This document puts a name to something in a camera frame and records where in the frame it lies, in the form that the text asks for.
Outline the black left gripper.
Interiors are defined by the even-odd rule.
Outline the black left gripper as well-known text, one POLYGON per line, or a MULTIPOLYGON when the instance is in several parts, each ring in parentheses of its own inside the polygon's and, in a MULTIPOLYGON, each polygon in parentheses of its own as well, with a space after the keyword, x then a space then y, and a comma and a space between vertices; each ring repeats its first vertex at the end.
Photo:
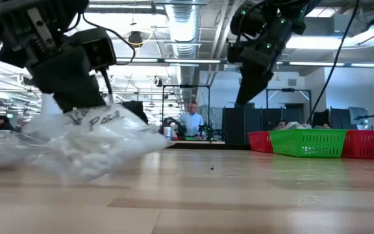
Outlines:
POLYGON ((10 0, 0 4, 0 61, 27 67, 34 85, 52 94, 58 106, 74 108, 105 105, 89 58, 81 45, 60 47, 63 34, 82 14, 89 0, 10 0))

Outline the bright ceiling light panel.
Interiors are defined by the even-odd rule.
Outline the bright ceiling light panel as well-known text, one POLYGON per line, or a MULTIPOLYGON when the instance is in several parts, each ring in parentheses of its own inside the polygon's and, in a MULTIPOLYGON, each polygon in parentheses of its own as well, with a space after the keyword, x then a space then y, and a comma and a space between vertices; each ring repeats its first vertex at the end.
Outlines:
POLYGON ((293 35, 286 44, 288 49, 334 50, 374 47, 374 9, 361 8, 354 17, 352 10, 340 7, 316 7, 305 18, 306 31, 293 35))

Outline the grey background monitor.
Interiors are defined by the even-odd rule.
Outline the grey background monitor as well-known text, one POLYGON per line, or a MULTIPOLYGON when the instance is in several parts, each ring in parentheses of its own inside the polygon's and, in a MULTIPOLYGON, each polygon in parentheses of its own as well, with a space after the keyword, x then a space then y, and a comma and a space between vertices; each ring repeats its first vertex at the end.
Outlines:
POLYGON ((367 125, 368 110, 361 107, 349 107, 350 123, 352 125, 367 125))

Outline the long ceiling light rail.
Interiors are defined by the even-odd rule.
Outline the long ceiling light rail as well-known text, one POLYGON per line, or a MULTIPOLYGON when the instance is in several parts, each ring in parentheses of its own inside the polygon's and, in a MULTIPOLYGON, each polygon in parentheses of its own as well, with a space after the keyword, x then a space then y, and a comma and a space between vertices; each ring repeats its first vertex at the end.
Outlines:
MULTIPOLYGON (((135 64, 230 64, 223 59, 192 59, 192 58, 117 58, 117 63, 135 63, 135 64)), ((304 61, 278 61, 277 66, 308 66, 308 67, 332 67, 333 62, 304 62, 304 61)), ((361 62, 337 62, 336 67, 342 68, 374 68, 374 63, 361 62)))

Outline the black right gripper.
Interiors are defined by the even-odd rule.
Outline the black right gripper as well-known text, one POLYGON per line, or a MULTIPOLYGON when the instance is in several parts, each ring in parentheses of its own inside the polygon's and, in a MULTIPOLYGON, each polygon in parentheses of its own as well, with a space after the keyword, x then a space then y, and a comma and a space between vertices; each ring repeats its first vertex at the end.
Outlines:
POLYGON ((273 77, 271 71, 292 34, 302 35, 305 29, 306 24, 302 18, 275 18, 257 39, 242 43, 242 81, 236 98, 237 104, 246 104, 267 88, 273 77))

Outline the green plastic basket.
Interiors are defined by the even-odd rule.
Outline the green plastic basket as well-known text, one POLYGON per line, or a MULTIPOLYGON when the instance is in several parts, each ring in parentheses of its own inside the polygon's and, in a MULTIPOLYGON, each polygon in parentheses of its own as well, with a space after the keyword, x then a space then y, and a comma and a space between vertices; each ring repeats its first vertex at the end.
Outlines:
POLYGON ((270 131, 273 152, 302 158, 340 158, 347 130, 286 129, 270 131))

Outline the background wooden table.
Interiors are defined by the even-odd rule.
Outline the background wooden table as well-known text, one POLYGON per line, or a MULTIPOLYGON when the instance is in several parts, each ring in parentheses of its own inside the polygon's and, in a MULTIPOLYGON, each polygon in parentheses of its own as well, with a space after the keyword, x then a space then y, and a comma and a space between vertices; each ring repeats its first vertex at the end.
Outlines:
POLYGON ((174 144, 221 144, 224 145, 224 141, 207 141, 207 140, 170 140, 174 144))

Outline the red plastic basket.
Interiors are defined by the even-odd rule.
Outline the red plastic basket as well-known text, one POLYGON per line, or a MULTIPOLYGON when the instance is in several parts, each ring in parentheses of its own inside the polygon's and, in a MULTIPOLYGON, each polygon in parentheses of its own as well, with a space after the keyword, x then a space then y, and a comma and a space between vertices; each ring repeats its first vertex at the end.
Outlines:
POLYGON ((250 147, 253 151, 273 153, 269 131, 248 133, 250 147))
POLYGON ((342 157, 374 159, 374 130, 348 130, 342 157))

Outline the white pillar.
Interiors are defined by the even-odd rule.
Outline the white pillar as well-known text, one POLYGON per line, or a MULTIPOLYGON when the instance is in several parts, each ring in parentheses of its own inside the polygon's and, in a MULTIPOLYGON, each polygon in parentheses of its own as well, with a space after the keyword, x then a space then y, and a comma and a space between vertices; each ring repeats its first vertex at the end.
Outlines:
POLYGON ((57 105, 51 94, 42 94, 42 106, 41 106, 41 115, 49 116, 54 114, 62 114, 62 110, 57 105))

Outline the black background monitor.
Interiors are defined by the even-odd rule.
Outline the black background monitor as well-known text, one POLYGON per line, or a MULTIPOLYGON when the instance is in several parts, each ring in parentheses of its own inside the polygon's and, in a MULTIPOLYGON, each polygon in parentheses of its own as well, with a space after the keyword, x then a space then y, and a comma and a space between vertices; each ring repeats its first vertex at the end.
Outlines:
POLYGON ((143 111, 143 103, 141 101, 124 101, 121 104, 148 124, 148 118, 143 111))

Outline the black partition screens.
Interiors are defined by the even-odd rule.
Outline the black partition screens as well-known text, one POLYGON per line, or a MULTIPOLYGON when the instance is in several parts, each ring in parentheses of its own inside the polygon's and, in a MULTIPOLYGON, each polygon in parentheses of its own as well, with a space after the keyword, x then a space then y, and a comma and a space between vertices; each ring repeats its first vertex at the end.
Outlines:
POLYGON ((249 144, 248 133, 274 130, 280 120, 304 121, 303 104, 285 104, 279 109, 265 108, 224 108, 222 130, 227 134, 227 144, 249 144))

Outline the grey curtain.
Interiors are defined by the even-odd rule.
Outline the grey curtain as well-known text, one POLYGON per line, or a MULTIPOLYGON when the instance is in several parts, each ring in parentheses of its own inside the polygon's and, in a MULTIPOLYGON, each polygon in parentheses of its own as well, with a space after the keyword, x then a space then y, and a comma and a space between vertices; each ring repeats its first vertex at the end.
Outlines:
POLYGON ((201 106, 200 113, 203 116, 204 122, 211 123, 214 129, 222 129, 222 107, 209 107, 208 105, 203 105, 201 106))

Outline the silver ventilation duct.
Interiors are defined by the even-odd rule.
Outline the silver ventilation duct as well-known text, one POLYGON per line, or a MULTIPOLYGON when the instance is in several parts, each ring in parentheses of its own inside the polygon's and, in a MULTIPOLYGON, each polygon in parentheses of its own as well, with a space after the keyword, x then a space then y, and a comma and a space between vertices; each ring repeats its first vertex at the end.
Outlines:
POLYGON ((166 5, 168 30, 173 42, 176 59, 196 59, 199 46, 196 45, 199 33, 200 7, 195 5, 166 5))

